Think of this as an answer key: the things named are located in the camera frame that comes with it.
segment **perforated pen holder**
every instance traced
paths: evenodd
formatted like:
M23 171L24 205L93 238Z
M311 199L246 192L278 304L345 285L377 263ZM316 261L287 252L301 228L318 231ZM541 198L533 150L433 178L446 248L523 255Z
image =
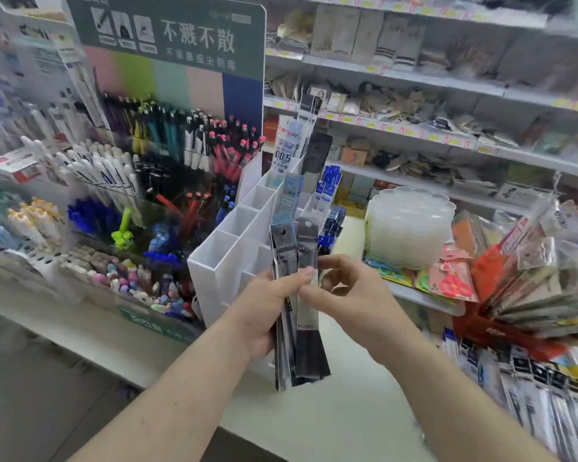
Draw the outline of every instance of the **perforated pen holder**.
M300 163L300 159L292 158L288 170L293 171ZM188 258L206 327L229 308L255 275L272 264L268 233L281 189L268 188L267 177L265 174L259 179ZM273 382L274 355L258 360L251 369Z

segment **color stripe panel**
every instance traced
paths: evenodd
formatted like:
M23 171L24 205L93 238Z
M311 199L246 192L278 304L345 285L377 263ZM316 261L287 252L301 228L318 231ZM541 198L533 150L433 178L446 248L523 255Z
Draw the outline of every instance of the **color stripe panel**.
M235 115L261 133L263 124L263 83L256 79L223 73L225 117Z
M154 82L156 83L156 98L167 102L176 108L197 108L192 105L188 91L187 67L183 64L152 60Z
M113 52L113 61L130 97L139 99L156 96L152 61L131 53Z
M116 95L126 95L119 70L113 62L113 52L99 47L84 46L84 51L90 61L99 89Z
M187 66L188 91L191 107L220 118L225 116L223 74Z

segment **pink stripe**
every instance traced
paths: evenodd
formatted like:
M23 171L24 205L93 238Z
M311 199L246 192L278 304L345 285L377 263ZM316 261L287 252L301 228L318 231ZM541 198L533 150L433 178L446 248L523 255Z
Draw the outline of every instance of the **pink stripe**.
M112 52L104 48L87 46L84 46L84 51L96 73L100 90L117 95L128 95L122 85L119 70L113 62Z
M224 117L223 74L192 66L187 66L186 72L191 106L209 115Z

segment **hand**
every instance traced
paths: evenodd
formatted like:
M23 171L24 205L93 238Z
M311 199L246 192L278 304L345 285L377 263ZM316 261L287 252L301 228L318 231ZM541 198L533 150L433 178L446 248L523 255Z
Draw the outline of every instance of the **hand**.
M274 346L270 328L280 315L285 297L295 294L315 275L312 267L273 280L272 269L252 279L222 316L237 328L251 360L268 355Z
M298 295L334 318L375 361L389 357L394 340L417 331L376 270L345 254L322 256L318 264L319 269L331 269L321 288L304 285Z

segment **person's left hand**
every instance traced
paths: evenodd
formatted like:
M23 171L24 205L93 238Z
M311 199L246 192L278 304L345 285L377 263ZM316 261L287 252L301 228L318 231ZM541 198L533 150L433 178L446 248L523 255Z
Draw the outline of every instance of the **person's left hand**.
M272 269L263 271L252 279L232 303L220 320L237 328L251 360L267 355L274 342L270 328L284 306L285 297L311 282L315 269L307 267L301 272L272 279Z

